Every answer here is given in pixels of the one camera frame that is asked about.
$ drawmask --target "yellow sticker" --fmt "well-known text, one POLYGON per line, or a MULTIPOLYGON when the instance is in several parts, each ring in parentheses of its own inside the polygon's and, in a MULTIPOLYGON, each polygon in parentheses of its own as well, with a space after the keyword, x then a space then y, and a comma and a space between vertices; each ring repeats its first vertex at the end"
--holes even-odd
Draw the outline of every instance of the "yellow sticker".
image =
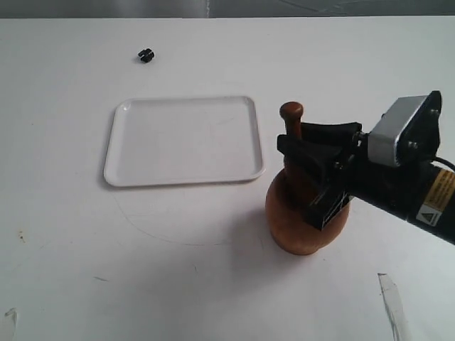
POLYGON ((424 205, 443 212, 455 191, 455 173, 441 169, 430 188, 424 205))

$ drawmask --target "white tray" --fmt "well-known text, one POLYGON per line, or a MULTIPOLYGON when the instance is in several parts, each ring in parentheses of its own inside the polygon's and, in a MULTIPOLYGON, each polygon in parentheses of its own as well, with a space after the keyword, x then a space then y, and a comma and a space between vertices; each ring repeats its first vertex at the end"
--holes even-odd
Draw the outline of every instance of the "white tray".
POLYGON ((131 99, 117 107, 105 164, 110 185, 238 182, 263 172, 248 97, 131 99))

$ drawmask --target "tray rim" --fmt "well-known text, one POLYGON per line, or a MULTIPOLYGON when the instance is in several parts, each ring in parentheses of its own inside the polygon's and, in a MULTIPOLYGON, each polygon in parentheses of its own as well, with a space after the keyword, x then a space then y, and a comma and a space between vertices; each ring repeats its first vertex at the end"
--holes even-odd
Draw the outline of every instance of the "tray rim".
POLYGON ((124 100, 120 104, 117 105, 114 111, 114 118, 112 120, 112 126, 109 132, 109 142, 107 144, 107 151, 105 156, 105 164, 103 167, 103 176, 105 181, 116 188, 147 188, 147 187, 161 187, 161 186, 177 186, 177 185, 197 185, 197 184, 223 184, 223 183, 248 183, 253 180, 256 180, 266 171, 265 166, 265 159, 264 159, 264 151, 262 148, 262 137, 260 131, 260 122, 259 117, 257 115, 256 104, 251 96, 245 94, 221 94, 221 95, 212 95, 212 96, 197 96, 197 97, 133 97, 124 100), (175 178, 175 179, 168 179, 160 181, 159 183, 147 183, 147 184, 124 184, 119 183, 116 178, 112 177, 112 174, 109 174, 109 163, 113 161, 109 161, 112 159, 112 140, 114 138, 114 131, 116 131, 116 127, 119 124, 119 114, 124 114, 125 110, 123 108, 131 103, 131 102, 139 102, 139 101, 188 101, 188 100, 198 100, 198 99, 226 99, 226 98, 241 98, 246 100, 246 102, 252 105, 253 114, 256 123, 256 130, 257 130, 257 140, 259 142, 258 146, 258 155, 260 159, 260 167, 257 172, 250 174, 248 176, 242 177, 215 177, 215 178, 175 178))

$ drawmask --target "black nut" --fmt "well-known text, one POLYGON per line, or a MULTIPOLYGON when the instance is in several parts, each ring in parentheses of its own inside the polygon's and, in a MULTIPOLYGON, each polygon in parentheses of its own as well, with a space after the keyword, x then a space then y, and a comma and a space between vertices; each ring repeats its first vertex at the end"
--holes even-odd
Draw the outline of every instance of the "black nut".
POLYGON ((146 48, 137 54, 144 63, 150 62, 155 57, 155 53, 150 49, 146 48))

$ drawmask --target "wooden handle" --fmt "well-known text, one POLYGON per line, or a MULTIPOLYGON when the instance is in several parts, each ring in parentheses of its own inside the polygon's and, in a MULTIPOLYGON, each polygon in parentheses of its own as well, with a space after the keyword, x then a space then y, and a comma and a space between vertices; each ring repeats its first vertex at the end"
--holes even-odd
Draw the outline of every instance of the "wooden handle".
POLYGON ((279 108, 279 115, 286 125, 286 134, 301 139, 300 119, 304 114, 304 107, 298 102, 287 102, 279 108))

